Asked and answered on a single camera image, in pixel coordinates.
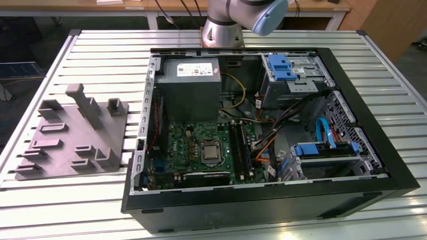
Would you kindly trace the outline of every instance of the power supply label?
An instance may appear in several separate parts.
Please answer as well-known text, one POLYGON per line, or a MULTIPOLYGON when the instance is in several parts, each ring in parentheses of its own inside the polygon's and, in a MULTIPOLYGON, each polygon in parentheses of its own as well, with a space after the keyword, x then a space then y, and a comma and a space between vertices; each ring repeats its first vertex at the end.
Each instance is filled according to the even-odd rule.
POLYGON ((176 68, 178 77, 214 76, 212 63, 182 63, 176 68))

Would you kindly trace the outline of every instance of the aluminum table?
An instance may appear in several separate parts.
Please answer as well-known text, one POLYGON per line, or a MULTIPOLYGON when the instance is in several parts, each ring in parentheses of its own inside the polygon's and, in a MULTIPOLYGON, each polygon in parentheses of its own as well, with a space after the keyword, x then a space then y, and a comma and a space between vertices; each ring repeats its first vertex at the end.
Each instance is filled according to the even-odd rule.
POLYGON ((421 188, 346 218, 151 235, 120 213, 127 164, 136 145, 151 48, 200 47, 196 30, 87 30, 68 36, 0 156, 0 239, 328 239, 427 236, 427 103, 368 36, 354 31, 243 33, 247 47, 324 47, 336 59, 418 179, 421 188), (72 103, 68 83, 96 102, 130 103, 119 172, 16 181, 14 169, 40 117, 43 99, 72 103))

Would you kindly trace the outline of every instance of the green circuit board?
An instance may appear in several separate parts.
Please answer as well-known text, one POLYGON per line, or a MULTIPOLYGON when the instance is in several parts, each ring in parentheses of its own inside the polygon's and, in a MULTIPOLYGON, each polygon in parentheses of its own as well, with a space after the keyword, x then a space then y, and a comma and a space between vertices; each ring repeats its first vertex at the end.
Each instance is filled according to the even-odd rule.
MULTIPOLYGON (((166 173, 156 176, 156 185, 160 185, 162 189, 174 188, 174 173, 188 172, 230 172, 230 185, 266 182, 263 167, 254 169, 252 177, 244 180, 236 179, 228 129, 228 123, 171 124, 168 126, 166 173), (202 145, 207 142, 220 145, 222 161, 218 164, 203 163, 202 145)), ((250 143, 256 141, 252 123, 244 125, 244 133, 250 143)))

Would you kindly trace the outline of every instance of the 3d printed part holder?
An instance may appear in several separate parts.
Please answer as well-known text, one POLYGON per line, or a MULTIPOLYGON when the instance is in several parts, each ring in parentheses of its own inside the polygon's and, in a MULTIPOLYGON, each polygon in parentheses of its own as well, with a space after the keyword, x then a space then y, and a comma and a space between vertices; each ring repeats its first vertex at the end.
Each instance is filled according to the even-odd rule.
POLYGON ((42 121, 15 170, 18 180, 119 170, 128 104, 119 98, 96 103, 83 90, 82 83, 67 86, 76 105, 62 106, 55 99, 42 102, 42 121))

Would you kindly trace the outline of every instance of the motherboard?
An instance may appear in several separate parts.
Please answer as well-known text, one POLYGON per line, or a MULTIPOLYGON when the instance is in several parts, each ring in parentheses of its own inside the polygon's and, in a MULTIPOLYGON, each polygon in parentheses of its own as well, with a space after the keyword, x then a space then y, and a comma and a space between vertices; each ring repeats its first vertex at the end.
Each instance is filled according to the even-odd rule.
POLYGON ((171 124, 167 158, 152 160, 151 188, 264 183, 263 166, 251 163, 252 141, 256 133, 251 122, 171 124))

